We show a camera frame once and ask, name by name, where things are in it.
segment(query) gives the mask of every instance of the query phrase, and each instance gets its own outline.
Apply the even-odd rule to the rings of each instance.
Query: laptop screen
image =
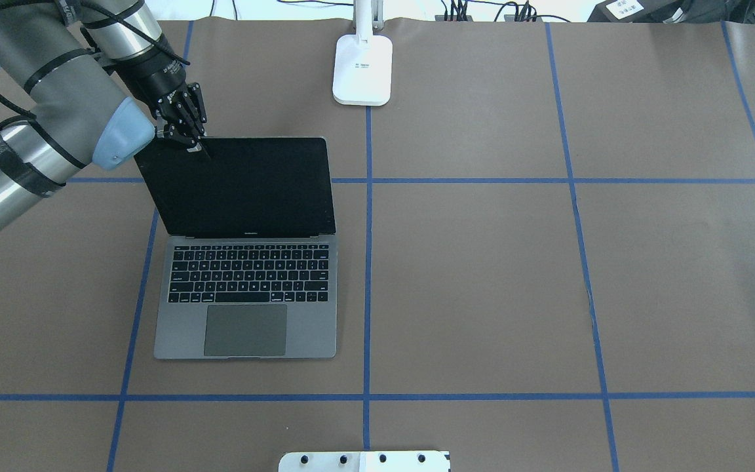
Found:
[[[135,156],[168,234],[303,238],[336,232],[324,138],[154,140]]]

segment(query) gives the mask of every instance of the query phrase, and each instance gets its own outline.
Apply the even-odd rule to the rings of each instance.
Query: open laptop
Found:
[[[135,157],[170,236],[157,359],[336,353],[338,240],[324,138],[153,141]]]

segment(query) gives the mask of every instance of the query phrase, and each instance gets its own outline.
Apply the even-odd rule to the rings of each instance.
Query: blue grid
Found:
[[[191,36],[194,22],[188,23],[186,33],[184,57],[188,56],[191,47]],[[755,391],[667,391],[667,392],[611,392],[608,391],[606,382],[604,361],[602,358],[602,344],[600,344],[599,325],[596,319],[596,308],[593,302],[592,287],[590,284],[590,268],[588,265],[587,251],[585,251],[584,234],[581,229],[581,215],[579,215],[576,188],[578,185],[591,184],[697,184],[697,185],[755,185],[755,179],[681,179],[681,178],[579,178],[575,177],[570,160],[570,147],[566,132],[566,120],[564,120],[564,108],[561,100],[560,84],[558,84],[558,70],[555,65],[554,45],[551,27],[545,25],[547,44],[549,48],[549,65],[551,66],[554,87],[555,102],[558,110],[558,124],[560,125],[561,143],[563,147],[564,161],[566,162],[566,178],[375,178],[372,174],[372,110],[366,108],[366,178],[335,178],[333,183],[338,184],[365,184],[366,186],[366,267],[365,267],[365,310],[364,310],[364,344],[363,344],[363,392],[362,394],[287,394],[287,395],[131,395],[128,394],[128,385],[134,359],[135,344],[138,337],[138,326],[141,319],[141,311],[144,304],[144,292],[149,277],[149,267],[153,253],[153,240],[155,240],[158,213],[153,210],[150,226],[149,239],[142,269],[142,278],[139,285],[138,299],[134,313],[134,322],[130,332],[128,355],[126,356],[123,382],[118,395],[69,395],[69,394],[0,394],[0,401],[98,401],[99,403],[117,403],[116,422],[113,427],[113,440],[111,440],[107,459],[107,471],[114,468],[117,446],[123,424],[123,413],[126,403],[138,403],[138,401],[362,401],[363,407],[363,448],[371,448],[370,440],[370,402],[371,401],[602,401],[605,412],[606,433],[608,434],[608,447],[611,466],[614,472],[618,472],[616,440],[613,432],[613,420],[610,401],[625,400],[654,400],[654,399],[751,399],[755,398]],[[726,45],[726,52],[730,58],[732,71],[737,85],[737,92],[742,99],[748,124],[755,140],[755,120],[747,102],[742,79],[732,51],[730,36],[726,24],[722,22],[722,31]],[[71,183],[142,183],[140,177],[75,177],[69,179]],[[575,232],[579,244],[579,256],[581,257],[582,275],[584,276],[585,289],[587,289],[590,305],[590,318],[593,328],[596,368],[599,376],[599,392],[576,392],[576,393],[497,393],[497,394],[372,394],[371,392],[371,301],[372,301],[372,189],[374,185],[387,184],[567,184],[570,189],[572,201]]]

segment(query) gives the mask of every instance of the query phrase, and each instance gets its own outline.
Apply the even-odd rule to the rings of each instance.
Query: white device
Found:
[[[336,41],[332,90],[340,104],[379,107],[389,101],[392,41],[372,33],[374,7],[371,0],[356,0],[357,34],[344,35]],[[378,12],[381,10],[380,2],[377,2],[377,9]]]
[[[288,453],[279,472],[450,472],[447,451]]]

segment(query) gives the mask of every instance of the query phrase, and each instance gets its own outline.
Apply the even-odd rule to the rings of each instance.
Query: sticker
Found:
[[[617,0],[617,2],[608,3],[606,6],[608,11],[613,13],[617,19],[623,19],[644,10],[637,0]]]

